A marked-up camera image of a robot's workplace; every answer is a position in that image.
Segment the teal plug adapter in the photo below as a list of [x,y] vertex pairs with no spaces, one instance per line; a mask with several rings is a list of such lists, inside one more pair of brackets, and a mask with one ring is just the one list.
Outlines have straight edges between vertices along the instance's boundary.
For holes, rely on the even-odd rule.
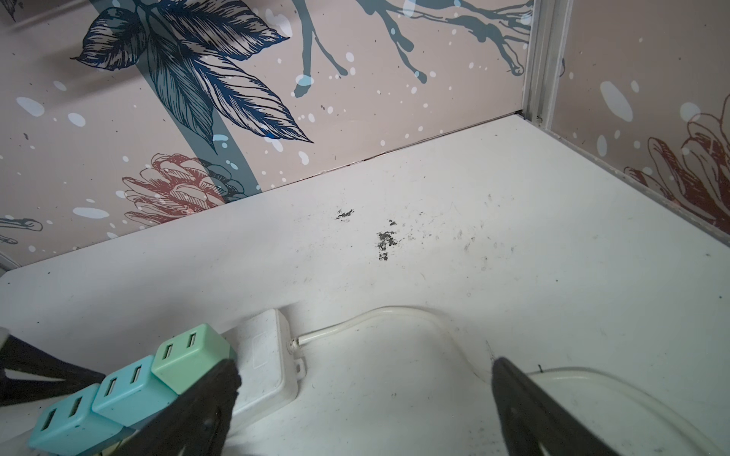
[[52,455],[92,455],[133,435],[130,427],[91,408],[99,384],[80,389],[46,408],[28,440],[28,447]]
[[151,370],[148,355],[109,374],[100,384],[92,410],[127,428],[142,429],[178,397]]

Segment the white multicolour power strip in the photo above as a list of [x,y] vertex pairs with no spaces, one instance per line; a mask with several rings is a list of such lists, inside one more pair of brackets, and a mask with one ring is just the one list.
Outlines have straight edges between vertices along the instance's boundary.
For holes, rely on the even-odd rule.
[[[237,359],[233,361],[241,376],[231,431],[238,431],[268,416],[297,397],[298,380],[304,377],[305,368],[289,351],[290,328],[280,311],[260,313],[221,336],[237,353]],[[2,454],[52,455],[28,447],[33,429],[3,442]],[[110,455],[127,438],[92,455]]]

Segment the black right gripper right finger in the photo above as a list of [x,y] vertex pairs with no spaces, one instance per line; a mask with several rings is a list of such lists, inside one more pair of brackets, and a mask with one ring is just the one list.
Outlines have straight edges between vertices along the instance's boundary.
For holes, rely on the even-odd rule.
[[492,394],[509,455],[616,453],[505,357],[492,367]]

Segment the green plug adapter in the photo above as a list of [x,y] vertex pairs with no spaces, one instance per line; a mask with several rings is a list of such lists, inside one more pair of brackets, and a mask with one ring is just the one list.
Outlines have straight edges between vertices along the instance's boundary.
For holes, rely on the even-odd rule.
[[231,345],[203,323],[164,341],[157,349],[151,371],[175,393],[182,395],[224,359],[237,359]]

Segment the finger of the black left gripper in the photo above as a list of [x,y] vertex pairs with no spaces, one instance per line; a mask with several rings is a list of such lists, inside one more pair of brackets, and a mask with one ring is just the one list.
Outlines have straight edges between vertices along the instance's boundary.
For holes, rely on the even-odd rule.
[[1,334],[1,407],[76,393],[105,375],[62,361],[27,342]]

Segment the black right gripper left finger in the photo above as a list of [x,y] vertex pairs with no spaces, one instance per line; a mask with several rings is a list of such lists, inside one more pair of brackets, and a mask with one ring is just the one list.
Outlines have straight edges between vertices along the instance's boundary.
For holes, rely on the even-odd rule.
[[235,362],[224,359],[114,453],[220,455],[239,387]]

